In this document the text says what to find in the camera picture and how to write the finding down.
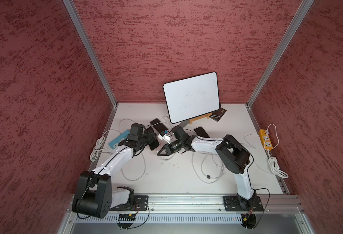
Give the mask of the light case phone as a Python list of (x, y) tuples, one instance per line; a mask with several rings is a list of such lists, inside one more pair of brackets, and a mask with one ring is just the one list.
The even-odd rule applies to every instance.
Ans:
[(168, 131), (167, 127), (159, 119), (152, 120), (150, 124), (160, 135), (164, 135)]

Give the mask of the pink case phone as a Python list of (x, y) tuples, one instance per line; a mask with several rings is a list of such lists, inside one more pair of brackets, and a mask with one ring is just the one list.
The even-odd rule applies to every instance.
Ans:
[(149, 148), (151, 151), (157, 149), (158, 147), (160, 146), (160, 143), (158, 141), (158, 138), (156, 138), (154, 141), (152, 141), (150, 144), (149, 144)]

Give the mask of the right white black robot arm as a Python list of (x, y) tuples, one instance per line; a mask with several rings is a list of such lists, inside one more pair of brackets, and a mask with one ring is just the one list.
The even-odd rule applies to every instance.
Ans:
[(252, 189), (248, 175), (250, 153), (233, 136), (206, 138), (185, 134), (174, 142), (165, 144), (157, 155), (159, 157), (170, 156), (181, 149), (218, 155), (223, 165), (234, 173), (240, 205), (252, 206), (256, 198), (256, 192)]

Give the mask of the beige case phone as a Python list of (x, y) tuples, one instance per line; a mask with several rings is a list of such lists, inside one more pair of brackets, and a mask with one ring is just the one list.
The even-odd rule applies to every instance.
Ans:
[(208, 133), (205, 131), (203, 127), (197, 127), (194, 129), (194, 132), (196, 133), (197, 136), (203, 137), (203, 138), (210, 138)]

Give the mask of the teal power strip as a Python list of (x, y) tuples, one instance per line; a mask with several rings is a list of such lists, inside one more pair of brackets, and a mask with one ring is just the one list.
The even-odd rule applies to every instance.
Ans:
[(113, 139), (112, 141), (110, 141), (108, 143), (108, 146), (111, 149), (115, 149), (116, 147), (119, 146), (119, 143), (122, 142), (123, 140), (126, 140), (128, 138), (130, 131), (126, 130), (123, 133), (121, 133), (118, 137), (116, 137), (115, 139)]

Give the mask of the wooden easel stand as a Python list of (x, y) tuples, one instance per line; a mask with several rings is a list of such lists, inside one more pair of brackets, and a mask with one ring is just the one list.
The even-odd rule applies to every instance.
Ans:
[(191, 118), (191, 119), (189, 119), (189, 124), (192, 125), (195, 121), (201, 120), (203, 118), (209, 119), (211, 115), (212, 115), (212, 113), (208, 113), (208, 114), (205, 114), (205, 115), (201, 115), (201, 116), (198, 116), (198, 117)]

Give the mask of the white board on easel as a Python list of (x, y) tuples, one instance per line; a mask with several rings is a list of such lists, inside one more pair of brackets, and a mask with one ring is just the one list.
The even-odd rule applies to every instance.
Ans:
[(173, 124), (209, 114), (220, 108), (216, 72), (165, 83), (163, 91), (169, 119)]

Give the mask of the black booklet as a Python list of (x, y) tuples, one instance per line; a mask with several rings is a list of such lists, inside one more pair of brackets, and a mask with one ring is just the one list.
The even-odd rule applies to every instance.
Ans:
[(219, 122), (223, 115), (226, 113), (226, 109), (220, 107), (217, 111), (212, 112), (212, 115), (209, 116), (210, 119)]

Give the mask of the yellow power strip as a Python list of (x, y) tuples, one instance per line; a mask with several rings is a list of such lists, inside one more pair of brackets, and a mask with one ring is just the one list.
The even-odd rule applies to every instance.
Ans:
[(273, 149), (272, 142), (269, 138), (269, 131), (265, 129), (259, 130), (259, 137), (261, 140), (261, 143), (263, 145), (263, 148), (265, 151), (271, 151)]

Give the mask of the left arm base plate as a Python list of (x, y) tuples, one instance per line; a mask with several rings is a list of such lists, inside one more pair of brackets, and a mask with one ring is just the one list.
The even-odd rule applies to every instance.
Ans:
[(146, 211), (148, 204), (149, 196), (145, 195), (134, 195), (129, 198), (129, 201), (125, 204), (115, 206), (110, 209), (111, 212), (114, 211)]

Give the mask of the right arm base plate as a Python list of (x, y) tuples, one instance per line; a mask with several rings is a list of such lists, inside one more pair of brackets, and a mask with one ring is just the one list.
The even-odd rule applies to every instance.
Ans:
[(256, 195), (250, 200), (240, 196), (223, 196), (223, 203), (226, 212), (262, 212), (264, 210), (261, 199)]

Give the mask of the aluminium front rail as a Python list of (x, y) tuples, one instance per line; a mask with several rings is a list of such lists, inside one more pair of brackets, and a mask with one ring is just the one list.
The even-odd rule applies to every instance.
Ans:
[[(147, 194), (148, 210), (152, 214), (244, 214), (238, 203), (224, 201), (227, 194)], [(259, 201), (251, 209), (253, 214), (304, 214), (298, 195), (259, 194)]]

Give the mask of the left aluminium corner post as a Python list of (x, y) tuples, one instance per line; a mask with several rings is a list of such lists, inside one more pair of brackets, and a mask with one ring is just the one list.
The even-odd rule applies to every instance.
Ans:
[(78, 32), (78, 35), (84, 45), (84, 48), (86, 49), (86, 52), (92, 62), (92, 65), (99, 77), (99, 79), (101, 80), (101, 83), (112, 103), (112, 106), (114, 108), (117, 108), (118, 106), (118, 103), (117, 103), (117, 100), (115, 98), (115, 95), (114, 95), (114, 92), (112, 91), (109, 83), (108, 83), (108, 80), (106, 78), (106, 75), (104, 73), (104, 70), (100, 64), (100, 61), (96, 55), (96, 52), (92, 46), (92, 43), (88, 37), (88, 34), (84, 28), (84, 25), (83, 25), (83, 22), (79, 16), (79, 13), (78, 13), (78, 10), (75, 6), (75, 3), (74, 1), (72, 0), (63, 0), (63, 3), (68, 11), (68, 14)]

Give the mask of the aluminium corner post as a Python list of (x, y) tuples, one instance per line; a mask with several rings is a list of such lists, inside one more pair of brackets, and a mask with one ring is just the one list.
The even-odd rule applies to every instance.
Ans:
[(254, 102), (256, 101), (257, 97), (259, 96), (261, 90), (265, 86), (266, 82), (270, 78), (274, 68), (276, 67), (277, 63), (279, 62), (280, 58), (282, 57), (283, 53), (286, 51), (289, 43), (291, 42), (292, 38), (294, 37), (295, 33), (297, 32), (298, 28), (300, 27), (303, 19), (307, 15), (309, 9), (312, 7), (314, 0), (303, 0), (298, 7), (293, 19), (291, 20), (288, 28), (286, 29), (277, 49), (275, 50), (268, 66), (266, 67), (263, 75), (261, 76), (256, 88), (254, 89), (253, 93), (251, 94), (248, 102), (246, 103), (246, 107), (249, 110)]
[(99, 79), (101, 80), (101, 83), (112, 103), (112, 106), (114, 108), (117, 108), (118, 106), (118, 103), (117, 103), (117, 100), (115, 98), (115, 95), (114, 95), (114, 92), (112, 91), (109, 83), (108, 83), (108, 80), (106, 78), (106, 75), (104, 73), (104, 70), (100, 64), (100, 61), (96, 55), (96, 52), (92, 46), (92, 43), (88, 37), (88, 34), (84, 28), (84, 25), (83, 25), (83, 22), (79, 16), (79, 13), (78, 13), (78, 10), (75, 6), (75, 3), (74, 1), (72, 0), (63, 0), (63, 3), (68, 11), (68, 14), (78, 32), (78, 35), (84, 45), (84, 48), (86, 49), (86, 52), (92, 62), (92, 65), (99, 77)]

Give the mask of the right aluminium corner post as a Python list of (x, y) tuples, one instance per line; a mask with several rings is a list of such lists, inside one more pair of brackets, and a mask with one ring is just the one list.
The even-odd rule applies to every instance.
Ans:
[(295, 33), (297, 32), (298, 28), (300, 27), (303, 19), (307, 15), (309, 9), (312, 7), (314, 0), (303, 0), (298, 7), (293, 19), (291, 20), (288, 28), (286, 29), (277, 49), (275, 50), (268, 66), (266, 67), (263, 75), (261, 76), (256, 88), (254, 89), (253, 93), (251, 94), (248, 102), (246, 103), (246, 107), (249, 110), (254, 102), (256, 101), (257, 97), (259, 96), (261, 90), (265, 86), (266, 82), (270, 78), (274, 68), (276, 67), (277, 63), (279, 62), (280, 58), (282, 57), (283, 53), (286, 51), (289, 43), (291, 42), (292, 38), (294, 37)]

